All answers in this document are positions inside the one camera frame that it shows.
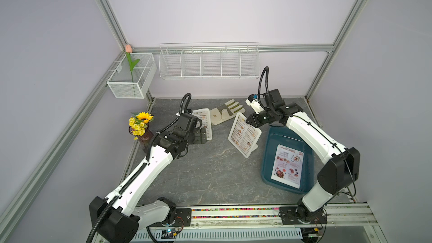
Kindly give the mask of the special menu sheet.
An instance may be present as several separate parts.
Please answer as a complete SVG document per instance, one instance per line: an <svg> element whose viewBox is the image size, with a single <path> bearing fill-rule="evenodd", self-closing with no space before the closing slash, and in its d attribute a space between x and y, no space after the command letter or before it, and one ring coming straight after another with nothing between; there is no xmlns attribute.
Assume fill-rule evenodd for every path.
<svg viewBox="0 0 432 243"><path fill-rule="evenodd" d="M274 158L271 179L300 189L304 152L278 145Z"/></svg>

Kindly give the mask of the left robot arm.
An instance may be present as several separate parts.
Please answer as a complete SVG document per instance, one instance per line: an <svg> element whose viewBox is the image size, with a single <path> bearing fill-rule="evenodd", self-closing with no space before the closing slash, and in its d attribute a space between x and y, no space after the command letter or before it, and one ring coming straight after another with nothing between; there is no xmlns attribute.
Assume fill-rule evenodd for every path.
<svg viewBox="0 0 432 243"><path fill-rule="evenodd" d="M93 242L99 234L110 243L129 243L142 228L156 223L174 224L177 206L171 200L158 198L141 207L138 202L164 168L186 156L190 145L206 141L207 131L190 109L157 132L148 144L145 158L133 172L104 198L97 196L90 203L92 229L86 241Z"/></svg>

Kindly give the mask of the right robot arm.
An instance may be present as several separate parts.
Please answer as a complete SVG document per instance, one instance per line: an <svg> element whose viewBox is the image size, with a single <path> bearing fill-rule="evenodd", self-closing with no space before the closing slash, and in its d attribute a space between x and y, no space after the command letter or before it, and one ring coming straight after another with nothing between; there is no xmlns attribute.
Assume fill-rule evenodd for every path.
<svg viewBox="0 0 432 243"><path fill-rule="evenodd" d="M298 219L305 222L307 218L324 214L324 206L329 201L343 189L355 186L360 171L359 151L336 142L298 104L286 104L278 90L251 94L246 104L254 110L247 117L247 124L259 128L265 124L281 123L306 142L324 164L317 183L298 201L295 211Z"/></svg>

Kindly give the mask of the teal plastic tray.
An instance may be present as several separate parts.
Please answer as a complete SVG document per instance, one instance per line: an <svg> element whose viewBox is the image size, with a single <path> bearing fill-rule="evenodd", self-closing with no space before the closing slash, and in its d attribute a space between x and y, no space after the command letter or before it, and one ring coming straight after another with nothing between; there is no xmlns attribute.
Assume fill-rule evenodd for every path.
<svg viewBox="0 0 432 243"><path fill-rule="evenodd" d="M262 162L263 182L305 195L314 186L314 174L314 152L306 142L289 128L271 127Z"/></svg>

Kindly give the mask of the yellow sunflower bouquet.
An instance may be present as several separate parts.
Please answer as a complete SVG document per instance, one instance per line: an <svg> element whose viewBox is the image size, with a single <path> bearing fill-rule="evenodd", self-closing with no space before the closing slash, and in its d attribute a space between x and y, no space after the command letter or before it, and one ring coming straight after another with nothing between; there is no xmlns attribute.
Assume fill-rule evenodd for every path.
<svg viewBox="0 0 432 243"><path fill-rule="evenodd" d="M138 136L142 136L146 128L150 129L150 123L153 119L154 116L149 112L132 114L128 120L128 126L129 133L134 137L134 140L138 140Z"/></svg>

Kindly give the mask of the small white mesh basket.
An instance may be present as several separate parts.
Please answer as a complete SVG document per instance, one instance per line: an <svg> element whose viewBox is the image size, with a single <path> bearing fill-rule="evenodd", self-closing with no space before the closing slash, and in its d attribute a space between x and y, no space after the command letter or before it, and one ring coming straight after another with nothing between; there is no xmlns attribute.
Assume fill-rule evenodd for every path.
<svg viewBox="0 0 432 243"><path fill-rule="evenodd" d="M126 54L118 61L108 78L107 85L117 99L144 99L157 71L153 54L131 53L132 59L140 59L135 66L132 83Z"/></svg>

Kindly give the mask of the pink artificial tulip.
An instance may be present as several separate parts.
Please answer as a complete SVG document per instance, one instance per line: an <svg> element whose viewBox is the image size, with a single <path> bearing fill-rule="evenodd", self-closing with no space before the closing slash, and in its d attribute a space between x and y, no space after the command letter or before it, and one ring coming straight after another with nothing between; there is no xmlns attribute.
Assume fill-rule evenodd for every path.
<svg viewBox="0 0 432 243"><path fill-rule="evenodd" d="M131 53L133 52L133 48L129 44L125 45L125 52L126 52L126 56L127 56L128 63L129 63L129 71L130 71L130 74L131 74L130 75L131 76L131 81L132 81L132 83L134 83L135 80L134 80L134 77L133 77L133 71L134 71L135 66L139 63L140 59L136 59L136 60L132 59Z"/></svg>

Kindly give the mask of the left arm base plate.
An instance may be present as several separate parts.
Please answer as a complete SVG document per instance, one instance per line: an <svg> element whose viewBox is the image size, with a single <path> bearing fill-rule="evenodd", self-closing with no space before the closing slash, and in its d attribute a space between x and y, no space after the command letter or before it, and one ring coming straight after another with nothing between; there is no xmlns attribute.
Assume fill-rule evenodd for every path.
<svg viewBox="0 0 432 243"><path fill-rule="evenodd" d="M162 222L156 222L150 227L190 227L191 221L191 208L177 208L174 212L168 213L165 220Z"/></svg>

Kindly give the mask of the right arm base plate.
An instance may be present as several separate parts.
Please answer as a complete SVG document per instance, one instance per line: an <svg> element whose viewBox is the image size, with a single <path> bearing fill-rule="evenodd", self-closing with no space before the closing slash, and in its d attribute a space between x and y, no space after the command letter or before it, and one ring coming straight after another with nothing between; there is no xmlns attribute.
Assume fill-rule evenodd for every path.
<svg viewBox="0 0 432 243"><path fill-rule="evenodd" d="M324 208L310 212L303 206L280 207L278 216L281 218L283 225L327 224Z"/></svg>

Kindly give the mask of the aluminium front rail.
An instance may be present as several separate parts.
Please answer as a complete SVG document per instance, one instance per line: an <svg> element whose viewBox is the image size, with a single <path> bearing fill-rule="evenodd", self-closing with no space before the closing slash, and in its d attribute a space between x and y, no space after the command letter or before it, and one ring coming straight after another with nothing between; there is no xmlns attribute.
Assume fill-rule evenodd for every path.
<svg viewBox="0 0 432 243"><path fill-rule="evenodd" d="M327 224L283 225L280 207L270 205L195 205L190 227L148 227L130 243L384 243L386 237L367 204L324 207ZM101 235L97 243L109 243Z"/></svg>

